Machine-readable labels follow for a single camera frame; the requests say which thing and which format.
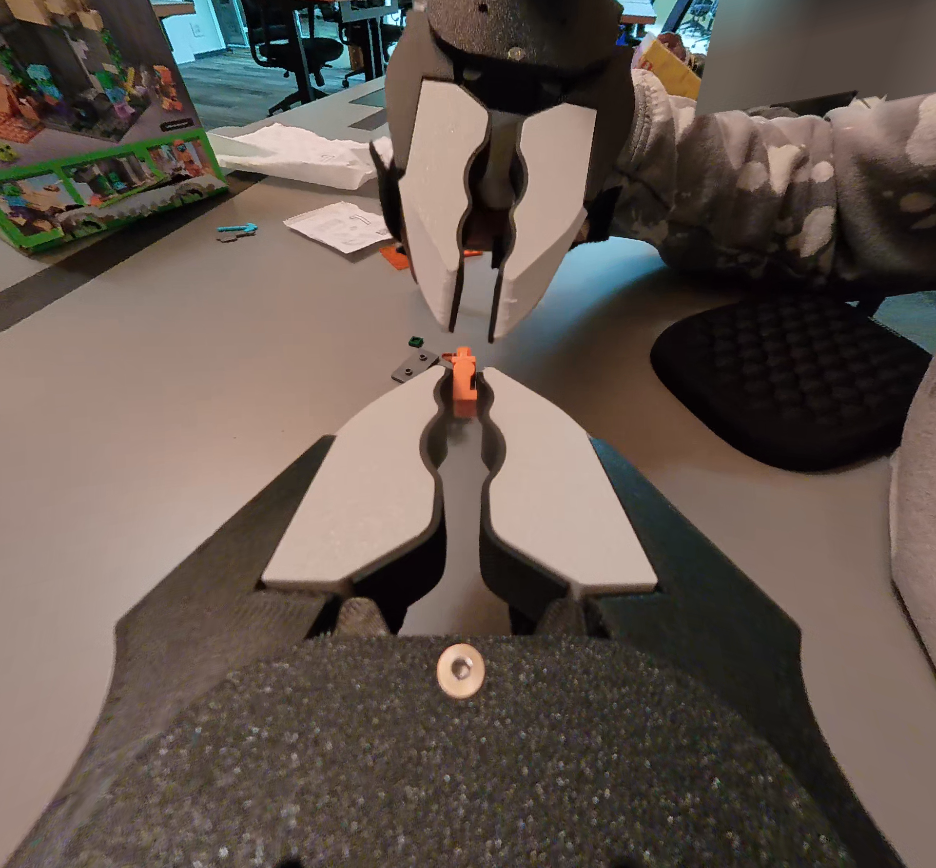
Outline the lego set box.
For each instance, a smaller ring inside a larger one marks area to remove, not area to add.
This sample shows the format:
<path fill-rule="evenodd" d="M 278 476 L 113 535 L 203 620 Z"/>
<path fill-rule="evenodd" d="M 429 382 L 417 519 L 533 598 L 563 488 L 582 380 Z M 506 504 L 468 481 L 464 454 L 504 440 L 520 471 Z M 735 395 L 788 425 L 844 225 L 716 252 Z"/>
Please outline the lego set box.
<path fill-rule="evenodd" d="M 29 254 L 228 190 L 150 0 L 1 0 L 1 141 Z"/>

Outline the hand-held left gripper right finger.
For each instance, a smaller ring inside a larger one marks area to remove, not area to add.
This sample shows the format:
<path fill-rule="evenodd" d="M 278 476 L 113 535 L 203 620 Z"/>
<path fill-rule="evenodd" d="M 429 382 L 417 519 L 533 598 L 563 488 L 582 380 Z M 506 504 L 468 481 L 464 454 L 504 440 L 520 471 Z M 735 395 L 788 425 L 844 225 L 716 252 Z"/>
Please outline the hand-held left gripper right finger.
<path fill-rule="evenodd" d="M 585 429 L 495 368 L 483 382 L 493 437 L 484 530 L 506 554 L 488 586 L 501 598 L 652 592 L 657 574 Z"/>

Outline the white paper bag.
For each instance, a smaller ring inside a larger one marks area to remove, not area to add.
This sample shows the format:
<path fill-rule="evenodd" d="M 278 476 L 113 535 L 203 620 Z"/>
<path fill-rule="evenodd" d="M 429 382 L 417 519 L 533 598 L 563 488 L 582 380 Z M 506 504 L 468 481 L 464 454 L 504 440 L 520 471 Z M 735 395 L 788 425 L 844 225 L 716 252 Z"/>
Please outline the white paper bag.
<path fill-rule="evenodd" d="M 286 219 L 284 225 L 304 238 L 344 255 L 392 240 L 380 214 L 345 201 Z"/>
<path fill-rule="evenodd" d="M 240 171 L 354 192 L 377 175 L 367 144 L 332 140 L 280 123 L 236 137 L 207 133 L 218 164 Z"/>

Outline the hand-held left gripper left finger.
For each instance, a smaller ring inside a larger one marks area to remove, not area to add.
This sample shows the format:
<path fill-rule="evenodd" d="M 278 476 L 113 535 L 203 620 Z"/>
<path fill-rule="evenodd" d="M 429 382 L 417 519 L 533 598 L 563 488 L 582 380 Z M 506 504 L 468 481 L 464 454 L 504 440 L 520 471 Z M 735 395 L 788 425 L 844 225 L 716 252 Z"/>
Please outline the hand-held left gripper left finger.
<path fill-rule="evenodd" d="M 264 587 L 351 594 L 429 539 L 442 499 L 427 435 L 447 374 L 429 368 L 340 428 L 261 575 Z"/>

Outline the orange teal lego figure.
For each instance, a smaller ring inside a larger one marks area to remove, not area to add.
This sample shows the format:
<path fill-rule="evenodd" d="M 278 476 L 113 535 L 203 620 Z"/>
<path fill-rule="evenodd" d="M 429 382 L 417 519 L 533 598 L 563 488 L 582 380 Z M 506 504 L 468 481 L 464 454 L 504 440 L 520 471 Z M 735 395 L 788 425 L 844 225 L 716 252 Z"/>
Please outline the orange teal lego figure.
<path fill-rule="evenodd" d="M 460 346 L 445 352 L 441 360 L 451 368 L 452 411 L 457 419 L 470 420 L 476 416 L 478 402 L 477 358 L 469 346 Z"/>

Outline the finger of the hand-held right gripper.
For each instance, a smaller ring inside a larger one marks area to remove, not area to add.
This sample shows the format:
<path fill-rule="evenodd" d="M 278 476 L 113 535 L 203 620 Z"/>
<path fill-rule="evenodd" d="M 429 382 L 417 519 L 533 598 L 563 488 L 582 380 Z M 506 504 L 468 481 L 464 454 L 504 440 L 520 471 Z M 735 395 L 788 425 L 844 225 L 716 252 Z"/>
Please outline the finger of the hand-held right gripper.
<path fill-rule="evenodd" d="M 463 231 L 471 166 L 488 141 L 488 111 L 462 87 L 424 80 L 399 182 L 405 245 L 438 324 L 452 332 L 462 293 Z"/>
<path fill-rule="evenodd" d="M 489 342 L 510 334 L 539 304 L 586 218 L 595 120 L 594 109 L 563 103 L 521 124 L 523 182 L 510 213 L 512 238 L 499 268 Z"/>

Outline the flat white paper bag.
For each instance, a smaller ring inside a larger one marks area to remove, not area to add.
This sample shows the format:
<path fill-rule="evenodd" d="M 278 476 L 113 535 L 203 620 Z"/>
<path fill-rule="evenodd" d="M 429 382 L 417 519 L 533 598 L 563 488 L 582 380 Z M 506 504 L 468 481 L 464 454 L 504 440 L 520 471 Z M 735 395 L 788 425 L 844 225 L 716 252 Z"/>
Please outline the flat white paper bag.
<path fill-rule="evenodd" d="M 345 201 L 286 219 L 284 225 L 304 238 L 344 255 L 392 240 L 380 214 Z"/>

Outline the grey two-hole lego plate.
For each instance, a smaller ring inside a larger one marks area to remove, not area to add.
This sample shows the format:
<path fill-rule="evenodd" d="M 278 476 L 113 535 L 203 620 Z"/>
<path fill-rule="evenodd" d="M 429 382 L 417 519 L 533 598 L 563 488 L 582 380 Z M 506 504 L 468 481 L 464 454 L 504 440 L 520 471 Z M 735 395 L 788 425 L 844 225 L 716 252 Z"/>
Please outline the grey two-hole lego plate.
<path fill-rule="evenodd" d="M 409 383 L 415 377 L 426 372 L 440 361 L 440 356 L 425 347 L 414 347 L 408 357 L 392 372 L 391 379 L 395 383 Z"/>

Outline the black wrist rest pad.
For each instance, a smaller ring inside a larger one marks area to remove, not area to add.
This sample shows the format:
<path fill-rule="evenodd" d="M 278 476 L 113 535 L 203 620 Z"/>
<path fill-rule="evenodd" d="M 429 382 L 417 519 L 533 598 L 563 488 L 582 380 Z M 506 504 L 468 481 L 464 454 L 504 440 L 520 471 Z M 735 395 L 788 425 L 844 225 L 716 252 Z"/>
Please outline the black wrist rest pad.
<path fill-rule="evenodd" d="M 892 453 L 931 355 L 869 306 L 819 295 L 746 299 L 666 328 L 663 386 L 756 461 L 825 472 Z"/>

